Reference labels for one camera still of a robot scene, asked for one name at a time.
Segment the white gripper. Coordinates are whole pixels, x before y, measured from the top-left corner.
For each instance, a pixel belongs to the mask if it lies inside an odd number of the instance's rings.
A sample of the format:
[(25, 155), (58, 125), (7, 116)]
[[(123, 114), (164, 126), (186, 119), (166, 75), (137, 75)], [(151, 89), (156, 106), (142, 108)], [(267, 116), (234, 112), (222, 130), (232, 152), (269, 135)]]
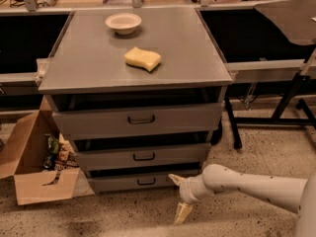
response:
[(193, 210), (192, 203), (214, 196), (214, 191), (209, 189), (202, 178), (202, 175), (184, 178), (175, 174), (169, 174), (172, 182), (180, 187), (180, 197), (184, 202), (177, 205), (174, 223), (182, 224)]

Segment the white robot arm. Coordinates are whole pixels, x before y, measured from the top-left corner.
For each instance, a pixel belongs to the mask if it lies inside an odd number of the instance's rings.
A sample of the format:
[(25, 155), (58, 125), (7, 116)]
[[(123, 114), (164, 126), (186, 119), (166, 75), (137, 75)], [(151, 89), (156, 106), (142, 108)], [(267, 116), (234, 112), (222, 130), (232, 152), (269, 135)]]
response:
[(200, 175), (184, 178), (169, 174), (180, 189), (175, 224), (185, 221), (193, 203), (227, 192), (240, 192), (297, 215), (294, 237), (316, 237), (316, 175), (308, 179), (252, 175), (210, 164)]

